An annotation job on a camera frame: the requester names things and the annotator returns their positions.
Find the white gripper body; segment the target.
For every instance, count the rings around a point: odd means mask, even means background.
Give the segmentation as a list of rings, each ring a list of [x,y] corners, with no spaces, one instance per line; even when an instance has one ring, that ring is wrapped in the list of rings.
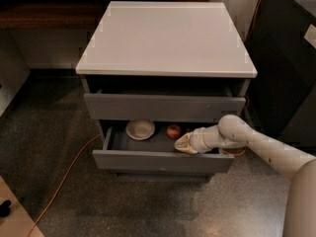
[[[190,147],[194,153],[205,153],[224,145],[226,138],[220,134],[218,126],[196,128],[190,137]]]

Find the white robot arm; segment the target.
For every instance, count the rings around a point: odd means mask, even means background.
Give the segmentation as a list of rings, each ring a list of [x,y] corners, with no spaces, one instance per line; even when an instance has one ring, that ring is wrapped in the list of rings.
[[[255,131],[234,115],[222,117],[217,125],[187,132],[175,142],[177,150],[190,154],[244,146],[290,180],[282,237],[315,237],[315,156]]]

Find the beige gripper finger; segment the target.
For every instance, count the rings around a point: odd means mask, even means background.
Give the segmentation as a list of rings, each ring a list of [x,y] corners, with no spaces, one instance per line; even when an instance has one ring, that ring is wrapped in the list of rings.
[[[187,132],[175,142],[175,145],[176,146],[189,146],[191,143],[191,136],[192,136],[192,133]]]
[[[193,149],[189,144],[179,144],[176,143],[175,144],[175,148],[178,151],[184,152],[184,153],[189,153],[189,154],[197,154],[198,152]]]

